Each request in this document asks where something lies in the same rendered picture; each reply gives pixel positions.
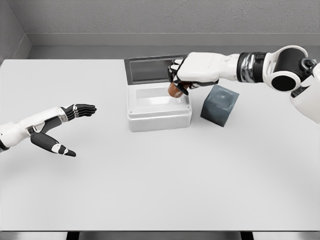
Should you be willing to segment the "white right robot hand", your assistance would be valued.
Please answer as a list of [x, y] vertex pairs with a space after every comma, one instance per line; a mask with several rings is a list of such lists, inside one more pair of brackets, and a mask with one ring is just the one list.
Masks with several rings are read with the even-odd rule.
[[227, 73], [229, 56], [210, 52], [191, 52], [184, 59], [176, 59], [168, 67], [170, 83], [189, 83], [188, 89], [215, 85]]

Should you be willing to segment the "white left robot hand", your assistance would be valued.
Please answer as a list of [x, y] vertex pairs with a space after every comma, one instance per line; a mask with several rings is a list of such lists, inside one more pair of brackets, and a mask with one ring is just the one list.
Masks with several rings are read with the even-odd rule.
[[69, 107], [54, 107], [27, 117], [18, 123], [21, 138], [30, 138], [31, 143], [51, 153], [75, 157], [76, 153], [67, 149], [47, 132], [63, 123], [79, 117], [90, 117], [96, 112], [90, 104], [72, 104]]

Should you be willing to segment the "brown cylindrical cup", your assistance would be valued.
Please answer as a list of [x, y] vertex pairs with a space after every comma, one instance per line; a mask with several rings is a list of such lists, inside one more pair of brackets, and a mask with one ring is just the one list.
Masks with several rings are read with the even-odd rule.
[[188, 82], [170, 83], [168, 87], [168, 94], [173, 98], [180, 98], [182, 95], [188, 95], [188, 88], [190, 84]]

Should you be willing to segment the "dark grey cube block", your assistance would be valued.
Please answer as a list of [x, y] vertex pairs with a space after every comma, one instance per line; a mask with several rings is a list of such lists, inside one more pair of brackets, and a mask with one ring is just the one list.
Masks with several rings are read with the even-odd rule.
[[224, 127], [239, 95], [230, 89], [214, 85], [204, 100], [200, 117]]

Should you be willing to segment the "grey box lid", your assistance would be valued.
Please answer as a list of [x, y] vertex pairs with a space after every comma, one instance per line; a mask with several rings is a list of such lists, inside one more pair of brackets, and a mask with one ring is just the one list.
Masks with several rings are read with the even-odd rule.
[[169, 83], [168, 69], [174, 60], [185, 58], [185, 54], [134, 57], [124, 59], [128, 85]]

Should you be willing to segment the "white open storage box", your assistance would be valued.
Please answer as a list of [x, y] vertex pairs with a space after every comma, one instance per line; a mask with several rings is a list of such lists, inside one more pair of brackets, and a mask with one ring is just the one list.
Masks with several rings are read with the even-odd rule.
[[127, 119], [131, 132], [187, 128], [192, 106], [187, 95], [174, 98], [168, 82], [127, 86]]

